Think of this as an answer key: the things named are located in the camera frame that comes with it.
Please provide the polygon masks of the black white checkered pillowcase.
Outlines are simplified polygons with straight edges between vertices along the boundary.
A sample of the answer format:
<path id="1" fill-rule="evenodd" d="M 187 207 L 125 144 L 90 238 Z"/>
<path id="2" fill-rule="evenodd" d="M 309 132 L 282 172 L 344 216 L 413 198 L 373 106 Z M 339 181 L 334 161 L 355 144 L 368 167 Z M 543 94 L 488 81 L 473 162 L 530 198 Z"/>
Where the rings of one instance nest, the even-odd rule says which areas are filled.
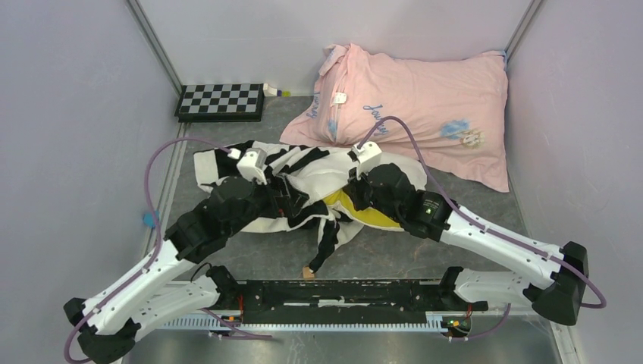
<path id="1" fill-rule="evenodd" d="M 248 175 L 231 152 L 257 154 L 261 174 Z M 255 140 L 232 145 L 230 152 L 194 152 L 196 183 L 209 197 L 193 210 L 196 232 L 191 250 L 209 256 L 240 232 L 268 234 L 315 226 L 318 252 L 308 267 L 318 271 L 367 225 L 366 214 L 356 211 L 344 192 L 353 166 L 347 149 Z"/>

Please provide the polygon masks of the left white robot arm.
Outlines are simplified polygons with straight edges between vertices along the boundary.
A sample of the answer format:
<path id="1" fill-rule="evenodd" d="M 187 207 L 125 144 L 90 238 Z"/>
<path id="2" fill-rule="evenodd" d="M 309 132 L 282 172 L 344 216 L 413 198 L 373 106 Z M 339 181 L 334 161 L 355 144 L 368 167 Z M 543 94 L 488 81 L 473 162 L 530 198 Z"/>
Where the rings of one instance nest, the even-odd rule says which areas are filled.
<path id="1" fill-rule="evenodd" d="M 257 218 L 294 218 L 309 199 L 284 174 L 267 184 L 243 177 L 213 184 L 209 198 L 180 216 L 128 273 L 92 298 L 65 303 L 74 326 L 70 338 L 86 355 L 84 362 L 112 363 L 150 331 L 193 310 L 231 308 L 240 295 L 239 285 L 224 266 L 210 268 L 204 277 L 171 293 L 155 293 L 223 249 Z"/>

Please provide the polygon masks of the white pillow yellow edge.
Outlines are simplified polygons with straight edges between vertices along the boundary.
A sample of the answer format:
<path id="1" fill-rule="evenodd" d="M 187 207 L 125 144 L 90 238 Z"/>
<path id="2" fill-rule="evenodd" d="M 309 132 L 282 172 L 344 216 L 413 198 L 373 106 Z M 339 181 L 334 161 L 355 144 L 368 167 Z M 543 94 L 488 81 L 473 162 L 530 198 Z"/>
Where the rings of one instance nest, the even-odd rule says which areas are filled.
<path id="1" fill-rule="evenodd" d="M 297 172 L 298 187 L 311 194 L 314 201 L 322 200 L 333 210 L 348 215 L 354 221 L 383 231 L 401 232 L 394 220 L 377 210 L 376 202 L 367 202 L 371 190 L 364 180 L 350 181 L 349 172 L 356 167 L 348 149 L 326 148 L 329 155 L 309 163 Z"/>

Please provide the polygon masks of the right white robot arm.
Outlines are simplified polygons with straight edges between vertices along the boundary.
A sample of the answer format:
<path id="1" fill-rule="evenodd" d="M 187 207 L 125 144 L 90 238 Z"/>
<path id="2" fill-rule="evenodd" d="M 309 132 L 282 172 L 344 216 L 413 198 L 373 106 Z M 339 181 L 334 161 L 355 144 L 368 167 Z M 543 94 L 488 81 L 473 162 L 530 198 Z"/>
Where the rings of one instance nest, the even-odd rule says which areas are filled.
<path id="1" fill-rule="evenodd" d="M 561 325 L 577 323 L 588 286 L 588 252 L 583 245 L 543 243 L 493 224 L 439 193 L 417 189 L 392 163 L 368 173 L 352 168 L 344 190 L 359 211 L 374 209 L 414 237 L 458 246 L 505 268 L 449 268 L 438 288 L 443 307 L 511 303 L 530 306 Z"/>

